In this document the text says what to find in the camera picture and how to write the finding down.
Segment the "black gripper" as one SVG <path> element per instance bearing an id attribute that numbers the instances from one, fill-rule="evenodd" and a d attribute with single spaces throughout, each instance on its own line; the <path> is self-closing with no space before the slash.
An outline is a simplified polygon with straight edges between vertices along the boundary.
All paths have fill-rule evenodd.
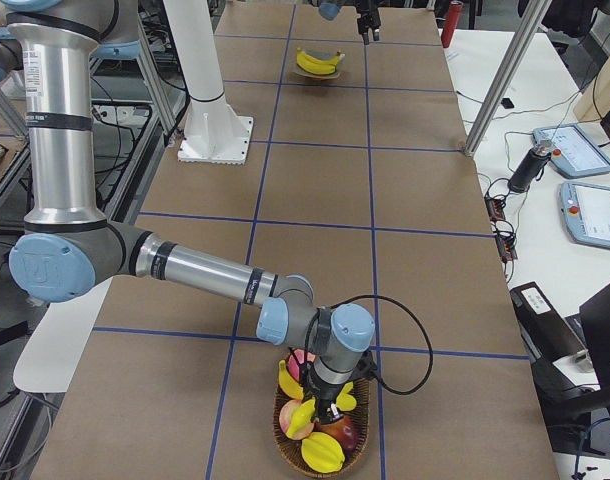
<path id="1" fill-rule="evenodd" d="M 376 0 L 356 0 L 355 9 L 358 14 L 357 27 L 360 35 L 380 34 L 381 21 Z"/>
<path id="2" fill-rule="evenodd" d="M 317 372 L 307 372 L 302 380 L 303 401 L 314 400 L 316 415 L 340 415 L 341 410 L 337 406 L 336 400 L 347 381 L 347 373 L 336 375 L 333 382 L 330 383 L 320 377 Z"/>

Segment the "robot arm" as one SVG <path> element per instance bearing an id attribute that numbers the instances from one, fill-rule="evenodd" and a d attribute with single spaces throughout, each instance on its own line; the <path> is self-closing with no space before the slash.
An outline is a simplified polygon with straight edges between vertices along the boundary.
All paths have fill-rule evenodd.
<path id="1" fill-rule="evenodd" d="M 310 1 L 310 4 L 317 8 L 319 15 L 325 20 L 334 20 L 341 9 L 347 4 L 343 0 L 321 0 Z M 369 34 L 372 34 L 373 39 L 380 39 L 381 19 L 379 14 L 379 6 L 377 1 L 373 0 L 356 0 L 352 1 L 357 14 L 357 30 L 363 38 L 364 43 L 369 43 Z"/>
<path id="2" fill-rule="evenodd" d="M 110 221 L 95 194 L 89 60 L 136 31 L 132 1 L 10 1 L 7 26 L 23 54 L 34 206 L 12 249 L 16 283 L 50 303 L 86 294 L 116 275 L 149 276 L 233 298 L 261 310 L 257 336 L 301 348 L 314 417 L 341 416 L 340 394 L 358 378 L 374 335 L 372 316 L 344 302 L 318 307 L 299 276 L 280 276 Z"/>

